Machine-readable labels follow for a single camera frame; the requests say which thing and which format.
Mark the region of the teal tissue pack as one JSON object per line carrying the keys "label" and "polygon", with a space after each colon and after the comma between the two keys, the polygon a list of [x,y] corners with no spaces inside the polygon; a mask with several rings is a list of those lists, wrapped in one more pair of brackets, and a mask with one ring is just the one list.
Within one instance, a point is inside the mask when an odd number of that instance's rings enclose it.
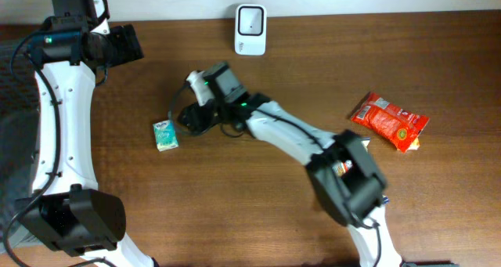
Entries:
{"label": "teal tissue pack", "polygon": [[161,121],[153,124],[153,132],[157,149],[162,152],[172,150],[178,147],[178,140],[175,134],[175,129],[170,120]]}

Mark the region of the red snack bag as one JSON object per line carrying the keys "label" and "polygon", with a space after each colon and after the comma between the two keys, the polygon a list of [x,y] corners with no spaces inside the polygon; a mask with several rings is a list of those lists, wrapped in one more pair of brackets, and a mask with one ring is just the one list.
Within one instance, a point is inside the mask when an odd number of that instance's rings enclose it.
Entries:
{"label": "red snack bag", "polygon": [[430,118],[415,114],[370,92],[350,120],[369,128],[406,153],[420,147],[420,133]]}

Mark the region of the yellow snack bag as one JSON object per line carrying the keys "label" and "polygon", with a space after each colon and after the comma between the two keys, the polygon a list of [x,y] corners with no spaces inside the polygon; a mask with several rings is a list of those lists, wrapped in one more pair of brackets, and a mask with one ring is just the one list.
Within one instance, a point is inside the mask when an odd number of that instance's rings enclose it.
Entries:
{"label": "yellow snack bag", "polygon": [[387,179],[368,150],[371,138],[343,132],[335,140],[334,157],[340,169],[335,169],[334,184],[340,190],[341,203],[351,211],[385,205]]}

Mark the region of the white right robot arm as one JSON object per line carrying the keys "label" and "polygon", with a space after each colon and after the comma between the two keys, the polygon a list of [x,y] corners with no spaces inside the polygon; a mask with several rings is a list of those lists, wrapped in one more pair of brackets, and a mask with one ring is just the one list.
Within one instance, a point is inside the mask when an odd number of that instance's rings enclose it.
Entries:
{"label": "white right robot arm", "polygon": [[182,87],[196,97],[178,116],[186,134],[229,124],[282,150],[305,167],[320,207],[348,229],[361,266],[404,264],[386,222],[387,179],[363,137],[303,122],[268,96],[249,92],[226,62],[189,73]]}

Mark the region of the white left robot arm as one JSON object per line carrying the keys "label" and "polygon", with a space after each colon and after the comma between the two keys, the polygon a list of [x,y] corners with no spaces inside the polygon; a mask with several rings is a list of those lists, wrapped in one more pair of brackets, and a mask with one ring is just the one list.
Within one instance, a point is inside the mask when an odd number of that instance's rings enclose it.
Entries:
{"label": "white left robot arm", "polygon": [[52,6],[53,15],[16,48],[34,68],[40,117],[32,194],[16,201],[13,222],[84,265],[155,267],[127,234],[122,201],[99,190],[92,163],[96,74],[142,58],[135,29],[109,26],[107,0]]}

